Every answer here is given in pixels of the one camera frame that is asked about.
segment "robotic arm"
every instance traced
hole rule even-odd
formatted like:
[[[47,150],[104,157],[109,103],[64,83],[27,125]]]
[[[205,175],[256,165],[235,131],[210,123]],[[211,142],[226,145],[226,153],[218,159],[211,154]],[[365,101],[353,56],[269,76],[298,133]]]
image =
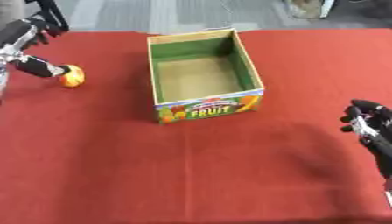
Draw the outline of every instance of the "robotic arm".
[[[31,17],[19,19],[0,31],[0,96],[4,91],[11,63],[18,70],[38,77],[54,77],[72,72],[71,66],[55,66],[44,59],[25,55],[23,50],[38,44],[48,44],[47,35],[56,38],[69,31],[68,24],[53,0],[25,0],[37,2],[41,10]]]
[[[373,153],[380,174],[386,179],[385,195],[392,207],[392,110],[373,101],[352,100],[346,115],[341,117],[349,125],[341,128],[353,131],[360,143]]]

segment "red tablecloth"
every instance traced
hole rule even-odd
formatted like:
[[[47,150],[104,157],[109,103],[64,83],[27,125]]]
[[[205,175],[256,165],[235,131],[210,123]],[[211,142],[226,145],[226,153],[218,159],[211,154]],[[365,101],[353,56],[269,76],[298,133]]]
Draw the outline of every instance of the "red tablecloth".
[[[69,33],[30,51],[83,67],[87,82],[12,75],[1,224],[392,218],[371,154],[338,121],[354,97],[392,106],[391,30],[242,33],[267,87],[260,111],[165,126],[152,118],[146,37]]]

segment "cardboard box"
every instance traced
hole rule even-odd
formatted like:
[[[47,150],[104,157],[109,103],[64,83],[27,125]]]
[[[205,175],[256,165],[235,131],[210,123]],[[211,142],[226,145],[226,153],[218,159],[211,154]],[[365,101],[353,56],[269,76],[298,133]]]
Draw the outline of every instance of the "cardboard box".
[[[257,109],[264,85],[235,30],[148,39],[161,123]]]

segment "gray floor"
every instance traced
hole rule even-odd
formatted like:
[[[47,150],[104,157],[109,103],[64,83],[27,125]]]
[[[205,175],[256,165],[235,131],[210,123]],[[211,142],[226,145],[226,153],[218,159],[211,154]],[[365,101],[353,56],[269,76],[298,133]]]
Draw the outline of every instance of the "gray floor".
[[[74,31],[199,32],[234,27],[317,29],[390,27],[392,0],[339,0],[326,19],[291,17],[282,0],[57,0]]]

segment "orange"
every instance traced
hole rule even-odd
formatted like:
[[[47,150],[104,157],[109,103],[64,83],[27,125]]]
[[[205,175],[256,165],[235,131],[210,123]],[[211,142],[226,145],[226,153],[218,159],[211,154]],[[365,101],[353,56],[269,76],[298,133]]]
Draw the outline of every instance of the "orange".
[[[68,66],[71,71],[60,76],[61,84],[66,88],[75,88],[82,84],[85,80],[83,70],[77,66]]]

